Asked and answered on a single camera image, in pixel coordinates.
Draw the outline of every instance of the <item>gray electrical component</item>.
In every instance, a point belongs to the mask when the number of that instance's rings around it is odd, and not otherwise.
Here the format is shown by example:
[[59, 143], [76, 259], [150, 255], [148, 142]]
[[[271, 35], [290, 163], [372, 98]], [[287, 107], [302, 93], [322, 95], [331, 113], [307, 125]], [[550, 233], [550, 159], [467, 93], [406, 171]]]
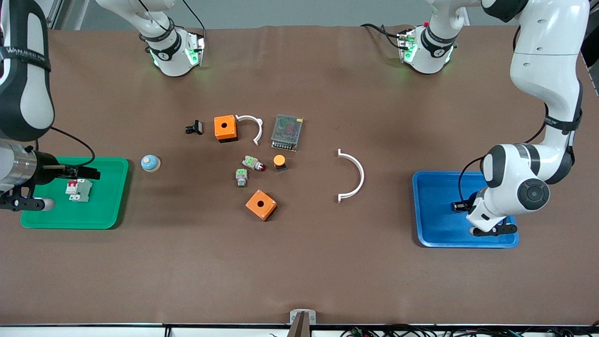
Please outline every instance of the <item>gray electrical component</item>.
[[272, 147], [295, 152], [303, 123], [304, 119], [300, 117], [277, 115], [271, 137]]

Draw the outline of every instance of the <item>gray floor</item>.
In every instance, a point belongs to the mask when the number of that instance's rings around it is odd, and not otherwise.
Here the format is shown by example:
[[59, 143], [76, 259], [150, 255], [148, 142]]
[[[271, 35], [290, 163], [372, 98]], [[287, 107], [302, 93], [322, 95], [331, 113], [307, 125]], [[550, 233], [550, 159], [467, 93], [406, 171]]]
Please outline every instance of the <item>gray floor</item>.
[[[187, 0], [207, 29], [257, 28], [261, 26], [320, 25], [359, 26], [363, 23], [388, 26], [420, 25], [431, 18], [424, 0]], [[179, 0], [168, 15], [178, 25], [198, 23]], [[468, 9], [472, 25], [502, 25], [482, 9]], [[119, 16], [89, 2], [81, 29], [133, 29]]]

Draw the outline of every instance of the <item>black connector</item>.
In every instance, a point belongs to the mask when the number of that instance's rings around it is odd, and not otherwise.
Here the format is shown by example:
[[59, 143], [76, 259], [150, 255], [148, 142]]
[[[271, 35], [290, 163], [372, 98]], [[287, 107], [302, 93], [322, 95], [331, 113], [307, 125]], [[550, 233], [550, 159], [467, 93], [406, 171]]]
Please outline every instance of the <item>black connector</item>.
[[185, 133], [186, 134], [192, 134], [192, 133], [197, 133], [197, 134], [202, 134], [202, 123], [200, 123], [197, 119], [195, 120], [195, 123], [193, 125], [190, 125], [188, 127], [185, 127]]

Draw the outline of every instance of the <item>orange cube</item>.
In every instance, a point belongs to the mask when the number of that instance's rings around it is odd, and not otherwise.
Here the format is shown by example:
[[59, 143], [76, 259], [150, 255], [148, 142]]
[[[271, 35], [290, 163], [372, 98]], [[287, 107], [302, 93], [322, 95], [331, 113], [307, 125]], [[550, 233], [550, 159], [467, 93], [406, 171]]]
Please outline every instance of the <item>orange cube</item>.
[[234, 142], [237, 137], [237, 121], [235, 116], [220, 116], [214, 118], [214, 136], [221, 143]]
[[257, 190], [246, 203], [246, 207], [257, 215], [258, 218], [266, 221], [273, 214], [274, 210], [277, 209], [277, 202], [266, 195], [266, 193]]

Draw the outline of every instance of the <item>metal bracket on table edge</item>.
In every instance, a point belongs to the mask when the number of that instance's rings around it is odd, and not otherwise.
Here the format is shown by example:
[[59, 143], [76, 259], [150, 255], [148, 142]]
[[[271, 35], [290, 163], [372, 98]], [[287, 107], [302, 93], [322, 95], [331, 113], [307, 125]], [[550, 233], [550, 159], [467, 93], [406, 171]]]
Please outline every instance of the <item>metal bracket on table edge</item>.
[[310, 322], [310, 325], [315, 325], [316, 324], [316, 311], [312, 310], [312, 309], [293, 309], [293, 310], [291, 310], [291, 312], [289, 312], [289, 324], [293, 324], [295, 316], [298, 315], [302, 311], [305, 311], [305, 314], [308, 316], [308, 322]]
[[256, 144], [256, 146], [258, 146], [258, 140], [260, 140], [260, 137], [262, 137], [262, 119], [256, 118], [254, 116], [237, 116], [235, 115], [235, 118], [238, 122], [241, 121], [254, 121], [256, 122], [256, 124], [258, 124], [258, 135], [256, 136], [256, 138], [254, 138], [254, 144]]
[[341, 199], [345, 199], [345, 198], [349, 198], [349, 197], [353, 196], [354, 194], [358, 193], [360, 188], [362, 188], [362, 185], [364, 184], [364, 168], [362, 168], [362, 164], [360, 164], [360, 162], [356, 158], [354, 158], [348, 154], [341, 153], [341, 149], [337, 149], [337, 156], [339, 158], [345, 158], [345, 159], [351, 161], [358, 167], [358, 170], [360, 171], [360, 183], [358, 184], [358, 187], [356, 187], [356, 189], [354, 189], [353, 191], [351, 191], [349, 193], [339, 193], [339, 195], [337, 196], [337, 202], [341, 203]]

